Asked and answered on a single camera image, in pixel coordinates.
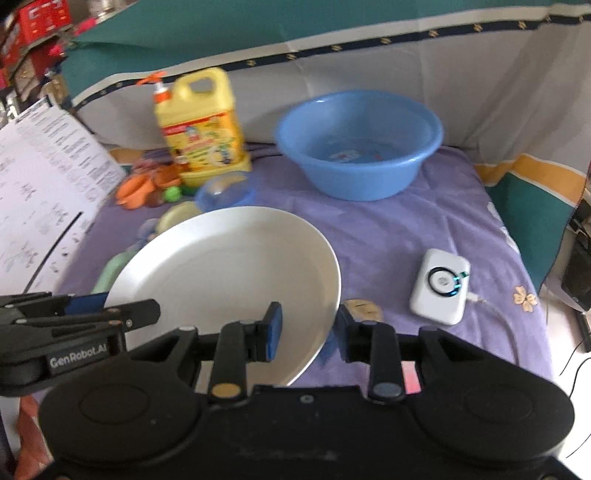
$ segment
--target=yellow detergent bottle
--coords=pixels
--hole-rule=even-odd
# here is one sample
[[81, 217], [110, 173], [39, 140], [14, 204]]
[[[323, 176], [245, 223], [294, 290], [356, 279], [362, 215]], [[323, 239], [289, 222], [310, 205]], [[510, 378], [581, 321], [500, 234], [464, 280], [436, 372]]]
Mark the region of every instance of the yellow detergent bottle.
[[[214, 67], [184, 75], [172, 91], [164, 85], [164, 75], [153, 73], [138, 84], [155, 83], [154, 113], [183, 182], [199, 187], [227, 171], [250, 171], [226, 72]], [[211, 80], [212, 89], [194, 91], [191, 84], [204, 79]]]

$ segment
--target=bottle label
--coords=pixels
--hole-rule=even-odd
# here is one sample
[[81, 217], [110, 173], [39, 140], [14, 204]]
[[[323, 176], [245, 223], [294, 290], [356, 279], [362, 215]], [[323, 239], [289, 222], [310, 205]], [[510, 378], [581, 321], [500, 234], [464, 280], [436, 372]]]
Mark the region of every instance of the bottle label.
[[167, 125], [162, 131], [183, 170], [214, 170], [243, 160], [244, 139], [234, 111]]

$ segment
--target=white device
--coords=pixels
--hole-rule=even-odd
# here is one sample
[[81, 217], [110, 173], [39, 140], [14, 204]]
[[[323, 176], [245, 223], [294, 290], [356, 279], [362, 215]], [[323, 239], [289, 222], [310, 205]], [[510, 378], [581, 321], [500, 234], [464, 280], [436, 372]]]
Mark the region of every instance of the white device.
[[464, 315], [470, 262], [432, 248], [427, 250], [410, 297], [410, 309], [421, 317], [455, 325]]

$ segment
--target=striped border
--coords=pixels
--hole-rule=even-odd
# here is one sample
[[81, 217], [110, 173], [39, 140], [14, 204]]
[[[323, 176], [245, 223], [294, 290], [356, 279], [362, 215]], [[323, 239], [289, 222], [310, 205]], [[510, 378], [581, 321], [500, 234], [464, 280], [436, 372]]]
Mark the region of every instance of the striped border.
[[[537, 30], [542, 24], [553, 23], [557, 25], [579, 25], [582, 22], [591, 22], [591, 14], [583, 14], [578, 17], [566, 15], [548, 15], [543, 20], [499, 20], [482, 23], [471, 23], [463, 25], [453, 25], [450, 27], [441, 27], [432, 30], [423, 30], [411, 33], [402, 33], [400, 35], [390, 35], [386, 37], [367, 38], [363, 40], [354, 40], [334, 45], [326, 45], [321, 47], [306, 48], [296, 50], [289, 53], [272, 54], [268, 56], [254, 57], [240, 61], [233, 61], [230, 63], [219, 63], [218, 66], [232, 72], [234, 70], [242, 70], [253, 67], [261, 67], [266, 65], [274, 65], [278, 63], [285, 63], [297, 59], [304, 59], [315, 55], [325, 55], [329, 53], [337, 53], [341, 51], [360, 50], [363, 48], [383, 47], [386, 45], [394, 45], [398, 43], [416, 42], [421, 40], [432, 40], [434, 38], [452, 37], [458, 35], [471, 35], [487, 32], [499, 31], [532, 31]], [[179, 74], [164, 77], [165, 83], [173, 83], [178, 78], [197, 70], [188, 70]], [[108, 93], [122, 89], [124, 87], [135, 85], [141, 76], [132, 79], [121, 80], [113, 83], [100, 92], [93, 93], [81, 100], [74, 109], [78, 111], [88, 103], [107, 95]]]
[[476, 164], [474, 168], [486, 187], [498, 184], [506, 174], [511, 173], [572, 207], [579, 203], [587, 182], [584, 173], [528, 154], [498, 165]]

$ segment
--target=screw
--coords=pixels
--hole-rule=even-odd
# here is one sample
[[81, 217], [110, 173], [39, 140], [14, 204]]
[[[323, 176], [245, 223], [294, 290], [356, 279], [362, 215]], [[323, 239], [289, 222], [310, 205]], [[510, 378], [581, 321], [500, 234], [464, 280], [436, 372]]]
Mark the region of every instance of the screw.
[[314, 397], [312, 395], [301, 395], [300, 401], [306, 404], [314, 403]]
[[381, 382], [374, 385], [374, 394], [382, 398], [396, 398], [402, 395], [402, 387], [397, 383]]

